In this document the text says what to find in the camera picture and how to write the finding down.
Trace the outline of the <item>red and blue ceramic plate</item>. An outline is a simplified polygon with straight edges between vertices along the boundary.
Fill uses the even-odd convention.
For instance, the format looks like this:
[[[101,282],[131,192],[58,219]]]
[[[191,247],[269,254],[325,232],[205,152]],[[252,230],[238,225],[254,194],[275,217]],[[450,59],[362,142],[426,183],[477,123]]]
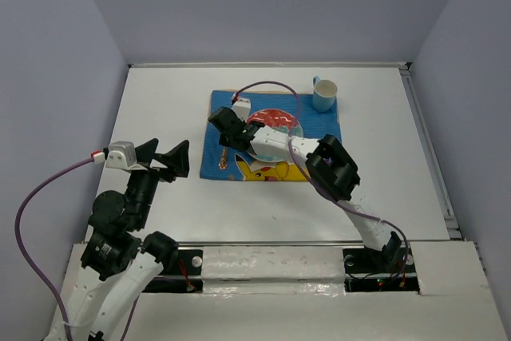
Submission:
[[[292,124],[294,119],[295,117],[293,115],[281,109],[261,109],[250,115],[247,122],[262,122],[266,126],[286,134],[288,134],[289,129],[292,129],[292,134],[294,136],[304,137],[302,125],[299,122],[296,122],[294,125]],[[253,151],[249,151],[248,154],[256,161],[265,163],[278,163],[283,161],[282,157],[259,155]]]

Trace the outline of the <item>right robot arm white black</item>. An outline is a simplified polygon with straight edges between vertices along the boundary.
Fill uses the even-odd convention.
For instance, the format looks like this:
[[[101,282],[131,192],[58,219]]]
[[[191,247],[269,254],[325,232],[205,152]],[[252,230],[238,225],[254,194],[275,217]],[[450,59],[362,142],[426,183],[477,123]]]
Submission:
[[[395,224],[366,214],[351,204],[352,192],[360,184],[358,166],[336,137],[292,136],[260,121],[245,121],[228,107],[217,109],[208,122],[219,132],[219,143],[223,146],[292,161],[316,192],[347,214],[362,238],[373,269],[390,272],[406,265],[409,242],[404,232]]]

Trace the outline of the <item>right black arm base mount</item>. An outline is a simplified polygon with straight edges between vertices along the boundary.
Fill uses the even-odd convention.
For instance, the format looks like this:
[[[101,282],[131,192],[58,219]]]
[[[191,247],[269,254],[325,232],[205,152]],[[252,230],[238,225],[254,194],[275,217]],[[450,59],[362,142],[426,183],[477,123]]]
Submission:
[[[405,248],[399,250],[394,264],[377,261],[370,249],[343,249],[345,289],[348,293],[358,292],[419,292],[419,283],[411,250],[405,258]]]

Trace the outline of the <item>blue paper cup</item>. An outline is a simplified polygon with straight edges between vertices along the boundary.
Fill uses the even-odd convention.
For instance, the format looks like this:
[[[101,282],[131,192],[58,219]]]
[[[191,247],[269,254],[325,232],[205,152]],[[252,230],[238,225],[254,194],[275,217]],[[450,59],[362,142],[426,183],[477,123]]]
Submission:
[[[338,92],[337,85],[333,81],[321,79],[318,76],[313,78],[312,85],[313,108],[319,113],[327,112],[335,103]]]

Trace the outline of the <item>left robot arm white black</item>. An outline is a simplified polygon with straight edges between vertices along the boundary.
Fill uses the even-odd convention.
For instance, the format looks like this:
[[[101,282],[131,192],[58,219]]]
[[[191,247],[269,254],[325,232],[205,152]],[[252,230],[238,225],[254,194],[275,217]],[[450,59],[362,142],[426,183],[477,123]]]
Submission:
[[[176,266],[178,243],[162,232],[144,239],[156,189],[189,173],[189,142],[158,153],[153,138],[135,146],[117,141],[91,154],[90,162],[129,174],[126,190],[107,190],[94,200],[88,224],[93,232],[80,258],[67,304],[48,340],[107,340],[121,317],[160,273]]]

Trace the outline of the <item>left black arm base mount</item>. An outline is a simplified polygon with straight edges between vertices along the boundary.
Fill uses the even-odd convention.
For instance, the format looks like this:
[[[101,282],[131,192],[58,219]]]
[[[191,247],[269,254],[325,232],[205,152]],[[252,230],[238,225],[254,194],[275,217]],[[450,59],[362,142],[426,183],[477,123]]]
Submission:
[[[144,293],[201,293],[203,280],[203,250],[180,248],[176,260],[145,287]]]

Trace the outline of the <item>gold fork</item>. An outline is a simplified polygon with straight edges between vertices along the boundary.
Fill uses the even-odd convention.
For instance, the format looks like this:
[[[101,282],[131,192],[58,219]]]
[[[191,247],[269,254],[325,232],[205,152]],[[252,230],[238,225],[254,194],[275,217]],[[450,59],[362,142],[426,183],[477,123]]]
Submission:
[[[219,168],[221,170],[225,170],[227,166],[228,166],[228,147],[223,147],[219,162]]]

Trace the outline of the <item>blue cartoon placemat cloth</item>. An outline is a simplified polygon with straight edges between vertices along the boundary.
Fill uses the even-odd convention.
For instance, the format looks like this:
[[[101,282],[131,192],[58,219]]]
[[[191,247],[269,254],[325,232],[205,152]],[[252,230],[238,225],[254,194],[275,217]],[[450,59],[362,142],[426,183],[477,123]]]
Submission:
[[[281,109],[294,116],[297,110],[295,97],[290,93],[242,93],[251,101],[251,112],[261,109]],[[342,139],[338,119],[337,105],[327,112],[319,113],[313,108],[312,96],[299,95],[302,109],[298,122],[303,127],[304,137],[322,138],[327,134]],[[219,144],[220,134],[211,124],[207,125],[203,156],[200,166],[200,178],[208,180],[231,181],[304,181],[305,178],[291,161],[265,163],[256,161],[248,153],[228,149],[228,166],[219,168],[223,147]]]

